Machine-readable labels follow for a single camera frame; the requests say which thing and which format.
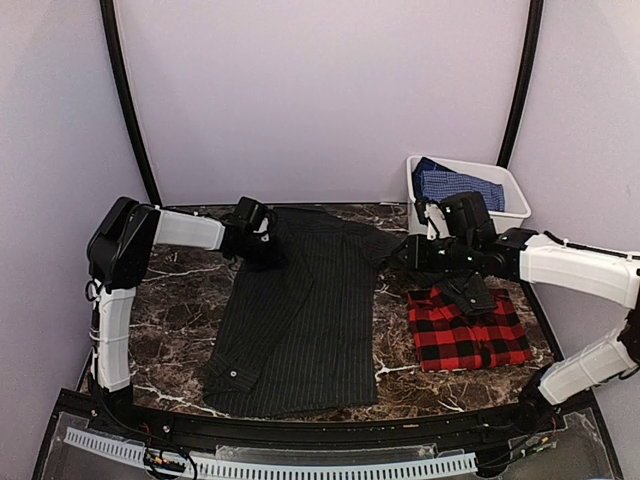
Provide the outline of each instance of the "white plastic basket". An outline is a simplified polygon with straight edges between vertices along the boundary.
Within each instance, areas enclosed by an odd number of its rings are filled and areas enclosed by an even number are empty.
[[[422,233],[429,236],[429,238],[434,238],[436,236],[435,229],[432,226],[422,225],[419,222],[418,214],[414,207],[416,196],[413,191],[413,182],[411,179],[413,170],[416,168],[418,162],[420,162],[423,156],[425,155],[412,155],[407,158],[407,185],[409,187],[409,205],[407,210],[409,215],[409,233]],[[459,160],[447,160],[445,158],[431,157],[429,155],[426,156],[434,162],[450,168],[454,172],[473,175],[474,177],[502,185],[504,188],[506,211],[489,212],[498,233],[502,233],[513,227],[519,227],[526,218],[531,216],[531,208],[529,207],[527,200],[524,198],[522,190],[520,190],[520,187],[511,172],[506,168],[495,165],[484,165],[481,163],[461,162]],[[429,207],[427,215],[440,231],[440,236],[447,236],[447,224],[445,223],[444,216],[440,210],[437,207]]]

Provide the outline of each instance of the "marble tabletop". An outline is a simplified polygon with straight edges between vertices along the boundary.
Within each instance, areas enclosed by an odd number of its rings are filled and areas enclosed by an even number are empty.
[[[345,220],[381,230],[407,232],[404,205],[323,205]],[[229,207],[182,208],[220,217]],[[173,412],[226,417],[202,399],[203,364],[209,358],[234,268],[219,253],[174,246],[154,247],[147,276],[137,290],[131,316],[130,368],[137,405]],[[373,421],[467,412],[505,405],[553,357],[527,299],[516,283],[488,278],[509,291],[531,344],[533,360],[491,370],[424,373],[408,330],[407,291],[402,272],[383,270],[375,292],[373,359],[378,405],[342,408],[286,418],[292,421]]]

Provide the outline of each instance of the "red and black checkered cloth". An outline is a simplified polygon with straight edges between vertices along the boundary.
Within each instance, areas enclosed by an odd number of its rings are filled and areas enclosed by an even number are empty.
[[[423,371],[494,368],[533,358],[507,290],[489,291],[497,308],[478,316],[465,316],[437,287],[409,292],[409,325]]]

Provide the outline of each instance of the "white cable track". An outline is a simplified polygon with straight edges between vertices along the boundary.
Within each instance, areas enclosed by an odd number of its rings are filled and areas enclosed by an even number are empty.
[[[139,443],[71,427],[67,429],[64,442],[119,463],[146,468],[143,464],[145,447]],[[203,480],[428,480],[477,471],[475,453],[412,462],[335,467],[230,462],[197,453],[192,453],[191,457],[198,466],[198,478]],[[177,455],[171,455],[170,459],[185,464]],[[188,465],[181,478],[191,478],[191,472],[192,467]]]

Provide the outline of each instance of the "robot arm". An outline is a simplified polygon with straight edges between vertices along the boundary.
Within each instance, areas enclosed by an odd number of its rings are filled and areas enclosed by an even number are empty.
[[[269,235],[270,211],[243,197],[224,221],[163,210],[130,198],[113,205],[87,249],[87,298],[93,304],[91,377],[105,397],[130,390],[128,364],[131,307],[147,271],[153,245],[184,245],[241,256],[249,268],[269,268],[281,260]]]
[[[452,235],[410,235],[401,252],[409,269],[476,269],[509,280],[546,283],[596,295],[631,309],[626,322],[564,361],[540,371],[520,395],[524,416],[639,368],[640,256],[513,228],[497,235],[480,194],[449,197],[439,205]]]

